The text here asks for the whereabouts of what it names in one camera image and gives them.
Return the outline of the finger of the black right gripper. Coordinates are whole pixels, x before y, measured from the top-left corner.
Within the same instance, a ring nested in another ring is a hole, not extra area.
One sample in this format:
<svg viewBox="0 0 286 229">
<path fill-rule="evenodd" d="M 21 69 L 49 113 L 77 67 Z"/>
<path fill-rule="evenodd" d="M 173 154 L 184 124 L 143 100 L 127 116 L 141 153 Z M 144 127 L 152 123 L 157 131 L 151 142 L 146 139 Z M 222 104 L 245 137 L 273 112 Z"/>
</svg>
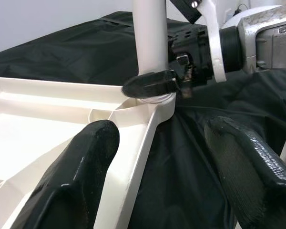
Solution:
<svg viewBox="0 0 286 229">
<path fill-rule="evenodd" d="M 132 77 L 122 86 L 122 93 L 131 98 L 150 98 L 175 93 L 180 77 L 174 70 L 146 73 Z"/>
</svg>

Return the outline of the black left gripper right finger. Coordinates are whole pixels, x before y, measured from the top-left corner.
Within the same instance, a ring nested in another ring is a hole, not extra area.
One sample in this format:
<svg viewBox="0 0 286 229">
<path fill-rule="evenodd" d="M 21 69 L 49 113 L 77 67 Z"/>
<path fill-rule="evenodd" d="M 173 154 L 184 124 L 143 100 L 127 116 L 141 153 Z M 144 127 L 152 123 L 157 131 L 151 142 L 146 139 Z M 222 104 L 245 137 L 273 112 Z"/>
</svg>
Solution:
<svg viewBox="0 0 286 229">
<path fill-rule="evenodd" d="M 228 117 L 209 119 L 204 135 L 242 229 L 286 229 L 286 163 L 254 130 Z"/>
</svg>

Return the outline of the white plastic table top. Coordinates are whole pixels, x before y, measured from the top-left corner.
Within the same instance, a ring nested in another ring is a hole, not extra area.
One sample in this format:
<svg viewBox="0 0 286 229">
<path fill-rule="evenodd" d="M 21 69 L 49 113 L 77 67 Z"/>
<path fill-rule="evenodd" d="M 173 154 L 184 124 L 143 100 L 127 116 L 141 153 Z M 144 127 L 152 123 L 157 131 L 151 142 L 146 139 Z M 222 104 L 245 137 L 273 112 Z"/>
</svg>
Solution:
<svg viewBox="0 0 286 229">
<path fill-rule="evenodd" d="M 93 229 L 127 229 L 157 126 L 174 107 L 123 95 L 119 86 L 0 77 L 0 229 L 21 229 L 21 210 L 49 166 L 88 124 L 109 120 L 120 142 Z"/>
</svg>

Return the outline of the white plastic table leg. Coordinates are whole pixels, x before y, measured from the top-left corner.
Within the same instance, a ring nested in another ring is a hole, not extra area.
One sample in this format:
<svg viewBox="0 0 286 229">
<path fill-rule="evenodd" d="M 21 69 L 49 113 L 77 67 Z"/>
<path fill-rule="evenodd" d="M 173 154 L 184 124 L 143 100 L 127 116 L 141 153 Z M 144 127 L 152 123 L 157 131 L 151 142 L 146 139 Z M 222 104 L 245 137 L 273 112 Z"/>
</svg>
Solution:
<svg viewBox="0 0 286 229">
<path fill-rule="evenodd" d="M 166 0 L 133 0 L 133 26 L 138 75 L 169 69 Z M 174 107 L 175 93 L 144 98 L 152 104 Z"/>
</svg>

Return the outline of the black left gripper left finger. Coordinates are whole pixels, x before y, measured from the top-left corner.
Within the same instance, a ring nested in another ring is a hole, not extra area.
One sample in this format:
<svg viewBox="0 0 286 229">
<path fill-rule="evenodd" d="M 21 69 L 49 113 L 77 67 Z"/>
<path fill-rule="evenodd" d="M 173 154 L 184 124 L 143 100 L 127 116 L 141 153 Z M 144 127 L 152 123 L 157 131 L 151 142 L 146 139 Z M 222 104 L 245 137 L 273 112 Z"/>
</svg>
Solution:
<svg viewBox="0 0 286 229">
<path fill-rule="evenodd" d="M 21 229 L 93 229 L 107 170 L 117 153 L 117 126 L 85 126 L 49 166 L 21 210 Z"/>
</svg>

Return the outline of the black table cloth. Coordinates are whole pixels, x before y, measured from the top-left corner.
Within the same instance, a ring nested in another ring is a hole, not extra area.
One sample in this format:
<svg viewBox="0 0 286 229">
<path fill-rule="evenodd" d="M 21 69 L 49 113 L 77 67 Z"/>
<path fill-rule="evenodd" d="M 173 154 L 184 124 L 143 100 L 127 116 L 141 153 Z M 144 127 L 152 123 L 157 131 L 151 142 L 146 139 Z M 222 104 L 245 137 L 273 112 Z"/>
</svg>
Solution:
<svg viewBox="0 0 286 229">
<path fill-rule="evenodd" d="M 122 85 L 138 73 L 130 12 L 118 11 L 0 52 L 0 77 Z M 286 142 L 286 70 L 227 75 L 176 100 L 158 125 L 128 229 L 234 229 L 204 138 L 205 119 L 228 116 L 277 153 Z"/>
</svg>

